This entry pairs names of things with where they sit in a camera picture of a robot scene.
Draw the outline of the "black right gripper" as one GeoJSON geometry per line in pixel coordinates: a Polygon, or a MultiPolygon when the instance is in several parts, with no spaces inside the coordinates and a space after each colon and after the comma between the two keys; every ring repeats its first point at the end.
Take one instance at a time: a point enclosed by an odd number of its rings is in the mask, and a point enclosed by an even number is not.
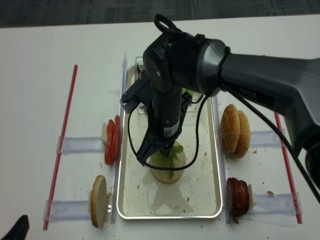
{"type": "Polygon", "coordinates": [[[143,166],[158,151],[161,160],[174,157],[173,145],[182,128],[181,106],[181,87],[173,86],[165,92],[151,87],[150,106],[147,109],[148,128],[137,151],[137,160],[143,166]]]}

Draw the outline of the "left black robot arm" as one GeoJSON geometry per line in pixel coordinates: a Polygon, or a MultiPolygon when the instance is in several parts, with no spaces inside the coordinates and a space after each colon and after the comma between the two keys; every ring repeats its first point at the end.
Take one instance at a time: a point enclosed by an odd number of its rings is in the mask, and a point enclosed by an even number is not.
{"type": "Polygon", "coordinates": [[[30,229],[29,217],[22,215],[1,240],[25,240],[30,229]]]}

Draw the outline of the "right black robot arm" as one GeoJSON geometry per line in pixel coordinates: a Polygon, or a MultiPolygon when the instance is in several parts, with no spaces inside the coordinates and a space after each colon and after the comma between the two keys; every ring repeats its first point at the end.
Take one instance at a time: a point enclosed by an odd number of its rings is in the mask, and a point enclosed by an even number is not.
{"type": "Polygon", "coordinates": [[[168,144],[177,133],[182,90],[206,97],[224,90],[240,101],[252,101],[284,116],[290,136],[288,150],[294,160],[302,149],[305,165],[296,162],[310,189],[320,188],[320,61],[262,55],[233,54],[217,39],[197,35],[193,40],[158,37],[143,53],[150,94],[141,102],[151,108],[151,134],[144,137],[136,156],[147,158],[168,144]]]}

